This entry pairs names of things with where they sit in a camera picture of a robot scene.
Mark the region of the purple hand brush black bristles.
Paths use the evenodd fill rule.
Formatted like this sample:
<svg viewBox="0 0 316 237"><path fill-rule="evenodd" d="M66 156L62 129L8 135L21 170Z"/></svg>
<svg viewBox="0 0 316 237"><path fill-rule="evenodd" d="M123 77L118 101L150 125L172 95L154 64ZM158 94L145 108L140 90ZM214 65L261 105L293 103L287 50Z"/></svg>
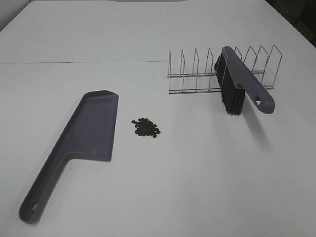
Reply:
<svg viewBox="0 0 316 237"><path fill-rule="evenodd" d="M273 97L231 47L222 48L214 69L220 86L221 99L228 114L241 114L246 95L259 111L265 114L274 112Z"/></svg>

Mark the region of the pile of coffee beans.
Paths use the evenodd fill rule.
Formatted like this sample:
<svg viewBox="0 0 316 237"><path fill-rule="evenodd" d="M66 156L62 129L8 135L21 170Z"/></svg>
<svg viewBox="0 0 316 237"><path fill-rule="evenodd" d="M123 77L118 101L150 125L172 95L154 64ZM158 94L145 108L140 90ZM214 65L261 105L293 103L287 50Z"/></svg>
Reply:
<svg viewBox="0 0 316 237"><path fill-rule="evenodd" d="M156 138L160 134L160 129L148 118L138 118L137 120L132 120L131 123L134 124L135 133L138 136L152 136Z"/></svg>

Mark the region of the purple plastic dustpan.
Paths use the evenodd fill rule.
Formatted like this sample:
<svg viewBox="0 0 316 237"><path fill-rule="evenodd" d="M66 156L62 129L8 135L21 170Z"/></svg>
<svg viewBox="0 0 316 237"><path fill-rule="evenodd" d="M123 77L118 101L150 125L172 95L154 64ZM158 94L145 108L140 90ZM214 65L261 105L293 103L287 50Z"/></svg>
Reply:
<svg viewBox="0 0 316 237"><path fill-rule="evenodd" d="M19 208L23 222L39 221L70 160L111 161L118 101L108 90L83 95Z"/></svg>

